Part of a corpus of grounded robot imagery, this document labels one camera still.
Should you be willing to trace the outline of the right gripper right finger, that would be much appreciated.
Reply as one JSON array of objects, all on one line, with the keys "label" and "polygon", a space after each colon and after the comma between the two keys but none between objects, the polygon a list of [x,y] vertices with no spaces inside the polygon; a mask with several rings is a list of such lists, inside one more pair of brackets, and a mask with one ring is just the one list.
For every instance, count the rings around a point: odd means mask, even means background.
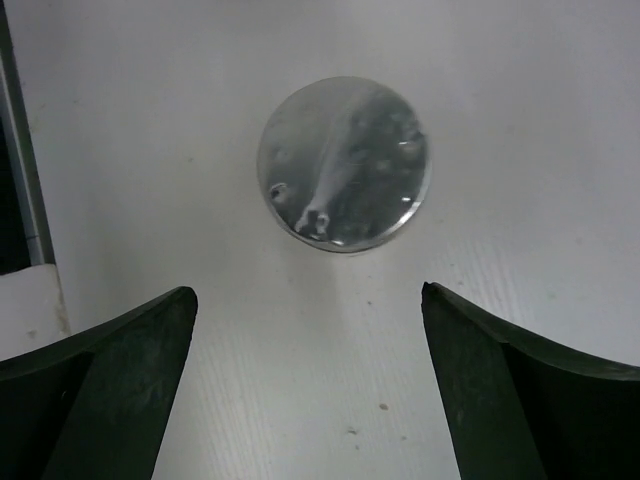
[{"label": "right gripper right finger", "polygon": [[636,479],[639,369],[509,323],[437,283],[425,336],[463,479]]}]

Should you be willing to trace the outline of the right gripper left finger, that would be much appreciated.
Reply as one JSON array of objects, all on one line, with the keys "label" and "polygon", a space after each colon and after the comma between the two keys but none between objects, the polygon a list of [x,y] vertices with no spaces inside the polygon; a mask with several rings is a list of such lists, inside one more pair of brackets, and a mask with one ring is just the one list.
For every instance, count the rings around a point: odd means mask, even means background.
[{"label": "right gripper left finger", "polygon": [[181,286],[2,361],[2,478],[151,478],[197,310]]}]

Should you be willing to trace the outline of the silver lid shaker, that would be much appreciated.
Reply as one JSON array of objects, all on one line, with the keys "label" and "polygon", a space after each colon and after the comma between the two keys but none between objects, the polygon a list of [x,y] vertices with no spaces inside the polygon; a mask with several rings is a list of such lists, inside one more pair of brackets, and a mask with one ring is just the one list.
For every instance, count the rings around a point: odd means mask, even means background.
[{"label": "silver lid shaker", "polygon": [[257,151],[264,201],[297,240],[335,253],[381,246],[420,208],[428,137],[409,102],[376,81],[319,80],[286,98]]}]

